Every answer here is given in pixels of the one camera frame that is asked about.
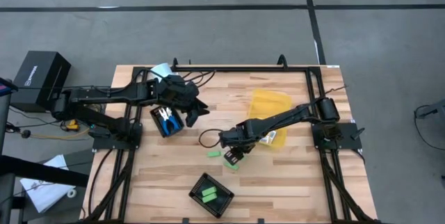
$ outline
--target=black metal frame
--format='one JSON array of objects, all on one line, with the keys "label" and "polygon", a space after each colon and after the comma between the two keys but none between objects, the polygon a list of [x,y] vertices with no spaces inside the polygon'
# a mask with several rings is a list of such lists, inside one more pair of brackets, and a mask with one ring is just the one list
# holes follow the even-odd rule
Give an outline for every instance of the black metal frame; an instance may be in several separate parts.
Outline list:
[{"label": "black metal frame", "polygon": [[[133,75],[139,73],[144,68],[146,67],[134,67]],[[302,72],[306,76],[307,89],[309,92],[309,100],[311,102],[312,111],[314,112],[314,114],[317,114],[317,111],[315,108],[315,103],[313,103],[316,99],[316,95],[314,92],[314,81],[312,80],[312,77],[315,77],[315,82],[318,87],[319,96],[325,96],[325,89],[323,86],[320,67],[288,66],[286,58],[283,55],[279,57],[277,66],[266,65],[266,66],[252,66],[252,67],[245,67],[245,66],[237,67],[237,66],[224,66],[224,65],[205,66],[205,67],[192,66],[192,65],[178,66],[178,61],[176,58],[174,58],[171,69],[173,72],[208,72],[213,70],[216,70],[217,72]],[[144,72],[143,79],[146,78],[147,78],[147,72]],[[138,106],[136,109],[136,117],[135,117],[136,122],[140,122],[141,111],[142,107]],[[130,117],[130,112],[131,112],[131,107],[127,106],[125,109],[126,118]],[[118,150],[113,170],[113,177],[112,177],[110,191],[106,194],[101,204],[99,204],[98,208],[96,208],[96,210],[93,212],[94,216],[90,216],[92,218],[86,219],[87,221],[92,221],[91,223],[114,223],[116,221],[121,221],[121,223],[124,222],[125,211],[127,209],[127,199],[129,194],[130,179],[131,179],[131,169],[134,163],[135,150],[129,150],[129,155],[126,164],[122,169],[122,172],[119,173],[119,169],[122,165],[123,152],[124,150]],[[361,221],[360,223],[374,223],[374,220],[369,218],[358,207],[358,205],[355,203],[355,201],[352,199],[352,197],[345,189],[343,182],[343,175],[341,174],[340,159],[337,150],[330,150],[330,154],[334,165],[334,170],[330,167],[327,161],[327,152],[325,151],[325,148],[319,148],[318,152],[321,160],[323,179],[326,188],[327,203],[332,223],[356,223],[355,221],[352,221],[352,218],[350,216],[350,209],[356,215],[357,219]],[[336,186],[336,188],[340,192],[341,206],[343,209],[344,220],[338,219],[331,182]],[[121,185],[121,183],[124,184],[121,195],[118,219],[111,220],[113,205],[114,205],[114,197],[115,197],[114,194]],[[100,217],[100,215],[104,210],[105,210],[104,220],[99,222],[98,218]],[[185,218],[183,223],[188,223],[188,219]],[[264,219],[259,219],[259,223],[264,223]]]}]

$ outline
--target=black power supply box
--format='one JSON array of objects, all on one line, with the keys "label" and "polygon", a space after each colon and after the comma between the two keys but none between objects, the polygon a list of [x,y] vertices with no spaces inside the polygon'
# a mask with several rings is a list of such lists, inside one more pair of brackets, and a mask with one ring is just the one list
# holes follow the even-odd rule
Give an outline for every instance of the black power supply box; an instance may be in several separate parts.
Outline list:
[{"label": "black power supply box", "polygon": [[51,110],[51,99],[61,92],[70,68],[56,51],[29,51],[13,81],[19,90],[10,105],[31,113]]}]

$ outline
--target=blue pliers handle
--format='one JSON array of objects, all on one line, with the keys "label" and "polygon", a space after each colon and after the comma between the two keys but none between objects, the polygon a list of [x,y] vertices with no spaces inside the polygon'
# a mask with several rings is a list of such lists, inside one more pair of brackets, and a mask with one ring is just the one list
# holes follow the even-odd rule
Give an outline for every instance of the blue pliers handle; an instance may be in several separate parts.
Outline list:
[{"label": "blue pliers handle", "polygon": [[172,115],[171,109],[167,108],[165,109],[159,109],[159,113],[161,114],[163,121],[162,121],[162,129],[164,130],[164,133],[166,135],[170,135],[170,131],[168,130],[168,122],[171,122],[173,124],[173,129],[178,130],[181,129],[179,126],[179,123],[176,121],[176,118]]}]

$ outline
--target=small container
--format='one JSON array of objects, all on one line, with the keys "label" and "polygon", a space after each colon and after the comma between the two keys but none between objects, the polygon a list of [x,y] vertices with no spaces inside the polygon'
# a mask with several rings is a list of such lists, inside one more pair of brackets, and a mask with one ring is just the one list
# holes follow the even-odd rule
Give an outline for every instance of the small container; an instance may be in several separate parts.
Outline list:
[{"label": "small container", "polygon": [[184,128],[184,123],[182,122],[181,117],[179,117],[178,112],[177,112],[175,109],[170,108],[170,109],[172,110],[172,115],[175,117],[175,119],[176,119],[176,121],[178,122],[180,128],[179,128],[178,130],[172,130],[172,129],[171,129],[171,130],[170,130],[170,134],[167,135],[167,134],[164,132],[164,130],[162,129],[162,124],[161,124],[161,122],[163,121],[163,118],[162,118],[161,115],[159,115],[159,113],[157,113],[158,110],[159,110],[160,108],[164,108],[164,106],[158,106],[158,107],[156,107],[155,109],[152,109],[152,110],[150,111],[150,115],[152,115],[154,124],[156,124],[156,126],[158,127],[159,133],[161,133],[161,135],[162,135],[163,138],[172,136],[173,134],[176,134],[177,132],[181,131],[181,130]]},{"label": "small container", "polygon": [[[292,99],[290,96],[267,91],[262,89],[255,89],[253,91],[252,102],[249,108],[249,119],[258,118],[266,119],[291,109]],[[270,147],[282,147],[286,142],[286,128],[275,130],[272,141],[259,141],[259,143],[268,145]]]},{"label": "small container", "polygon": [[[202,192],[206,189],[211,188],[212,186],[216,187],[215,194],[218,197],[215,200],[203,203]],[[209,211],[210,214],[212,214],[216,218],[220,218],[223,215],[226,208],[229,206],[235,194],[232,193],[229,189],[226,189],[225,186],[221,185],[210,175],[203,173],[201,178],[196,182],[195,186],[192,188],[192,191],[188,193],[188,196],[190,196],[199,205],[201,205],[207,211]]]}]

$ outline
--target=white paper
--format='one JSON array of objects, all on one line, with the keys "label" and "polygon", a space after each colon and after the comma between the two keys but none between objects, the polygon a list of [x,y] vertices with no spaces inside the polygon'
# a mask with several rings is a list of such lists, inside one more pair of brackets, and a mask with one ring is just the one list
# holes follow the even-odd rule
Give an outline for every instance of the white paper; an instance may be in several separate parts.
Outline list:
[{"label": "white paper", "polygon": [[[62,154],[47,161],[44,165],[68,170],[65,158]],[[51,182],[39,181],[37,179],[21,179],[20,182],[34,203],[37,212],[42,213],[58,202],[69,190],[75,186],[51,184]]]}]

